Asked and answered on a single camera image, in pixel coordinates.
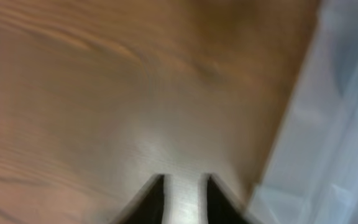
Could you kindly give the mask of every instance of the brown wood grain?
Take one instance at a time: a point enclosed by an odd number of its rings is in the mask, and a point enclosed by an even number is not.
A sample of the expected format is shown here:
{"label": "brown wood grain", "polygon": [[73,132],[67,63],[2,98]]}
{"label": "brown wood grain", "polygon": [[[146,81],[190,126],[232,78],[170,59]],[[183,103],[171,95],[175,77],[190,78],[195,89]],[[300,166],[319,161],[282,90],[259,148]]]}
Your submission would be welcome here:
{"label": "brown wood grain", "polygon": [[0,223],[108,223],[154,173],[247,201],[315,23],[309,0],[0,0]]}

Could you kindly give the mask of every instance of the black object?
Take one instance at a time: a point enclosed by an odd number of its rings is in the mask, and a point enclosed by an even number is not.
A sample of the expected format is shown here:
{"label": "black object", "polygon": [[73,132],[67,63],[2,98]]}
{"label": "black object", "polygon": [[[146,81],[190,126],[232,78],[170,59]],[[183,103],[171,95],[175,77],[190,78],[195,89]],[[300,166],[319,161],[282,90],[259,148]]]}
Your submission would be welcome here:
{"label": "black object", "polygon": [[[119,224],[161,224],[165,194],[164,175],[156,176],[137,206]],[[218,184],[208,175],[206,179],[206,209],[208,224],[250,224],[243,220]]]}

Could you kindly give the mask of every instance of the wooden surface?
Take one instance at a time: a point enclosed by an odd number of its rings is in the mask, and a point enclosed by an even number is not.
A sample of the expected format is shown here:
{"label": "wooden surface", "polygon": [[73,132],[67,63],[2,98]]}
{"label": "wooden surface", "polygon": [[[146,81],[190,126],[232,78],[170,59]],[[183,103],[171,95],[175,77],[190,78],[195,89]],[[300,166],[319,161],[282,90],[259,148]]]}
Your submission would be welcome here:
{"label": "wooden surface", "polygon": [[244,204],[315,23],[310,0],[0,0],[0,223],[108,223],[172,174],[198,223],[216,172]]}

